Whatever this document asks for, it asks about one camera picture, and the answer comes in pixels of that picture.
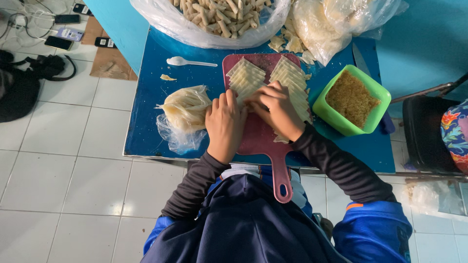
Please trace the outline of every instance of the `black sleeve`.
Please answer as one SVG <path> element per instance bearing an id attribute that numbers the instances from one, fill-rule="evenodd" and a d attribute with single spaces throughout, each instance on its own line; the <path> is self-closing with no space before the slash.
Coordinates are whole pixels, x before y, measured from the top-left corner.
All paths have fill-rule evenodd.
<path id="1" fill-rule="evenodd" d="M 172 192 L 166 206 L 161 210 L 162 216 L 170 216 L 173 219 L 195 219 L 208 189 L 216 182 L 216 177 L 230 168 L 230 165 L 218 162 L 205 152 L 200 160 L 191 166 L 182 183 Z"/>
<path id="2" fill-rule="evenodd" d="M 312 125 L 307 124 L 304 133 L 291 146 L 322 170 L 352 201 L 396 202 L 392 185 L 383 182 L 351 153 L 341 150 L 331 140 L 320 135 Z"/>

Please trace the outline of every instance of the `cardboard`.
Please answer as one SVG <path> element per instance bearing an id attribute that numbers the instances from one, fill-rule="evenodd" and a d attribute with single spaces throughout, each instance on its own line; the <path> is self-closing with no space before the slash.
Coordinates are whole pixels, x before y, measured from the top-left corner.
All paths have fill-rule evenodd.
<path id="1" fill-rule="evenodd" d="M 95 17 L 90 16 L 86 24 L 85 34 L 81 44 L 94 45 L 96 37 L 109 37 Z M 93 77 L 111 78 L 118 80 L 138 80 L 122 53 L 115 48 L 97 48 L 93 67 L 89 74 Z"/>

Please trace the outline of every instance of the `white plastic spoon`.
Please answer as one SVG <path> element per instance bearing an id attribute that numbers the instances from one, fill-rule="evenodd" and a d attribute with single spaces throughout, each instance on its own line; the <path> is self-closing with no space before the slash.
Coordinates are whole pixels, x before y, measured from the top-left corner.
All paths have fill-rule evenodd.
<path id="1" fill-rule="evenodd" d="M 218 64 L 213 64 L 213 63 L 188 61 L 188 60 L 185 60 L 183 57 L 168 58 L 166 62 L 169 65 L 174 65 L 174 66 L 183 66 L 183 65 L 218 66 Z"/>

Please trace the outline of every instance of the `white tile floor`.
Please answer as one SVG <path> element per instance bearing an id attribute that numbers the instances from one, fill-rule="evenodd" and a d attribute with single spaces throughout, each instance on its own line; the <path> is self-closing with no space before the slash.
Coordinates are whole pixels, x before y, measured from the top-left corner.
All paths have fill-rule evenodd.
<path id="1" fill-rule="evenodd" d="M 12 14 L 13 4 L 0 1 L 0 8 Z M 86 18 L 70 27 L 83 30 Z M 0 262 L 139 262 L 185 169 L 122 156 L 136 82 L 90 77 L 93 46 L 11 48 L 16 61 L 68 54 L 78 72 L 68 81 L 44 81 L 32 113 L 0 124 Z M 403 128 L 391 139 L 396 170 L 405 171 Z M 381 178 L 415 229 L 412 262 L 468 262 L 468 223 L 419 214 L 401 195 L 404 178 Z M 350 199 L 323 175 L 301 180 L 314 212 L 339 222 Z"/>

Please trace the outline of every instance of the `cutting board handle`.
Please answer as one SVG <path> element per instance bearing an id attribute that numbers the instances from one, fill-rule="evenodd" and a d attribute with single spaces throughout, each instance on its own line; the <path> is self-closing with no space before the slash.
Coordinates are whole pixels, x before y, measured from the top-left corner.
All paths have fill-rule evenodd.
<path id="1" fill-rule="evenodd" d="M 293 188 L 291 187 L 291 181 L 289 180 L 288 168 L 286 166 L 285 156 L 270 156 L 271 159 L 271 170 L 273 171 L 273 192 L 276 200 L 280 203 L 287 203 L 293 197 Z M 281 185 L 286 188 L 286 195 L 281 195 Z"/>

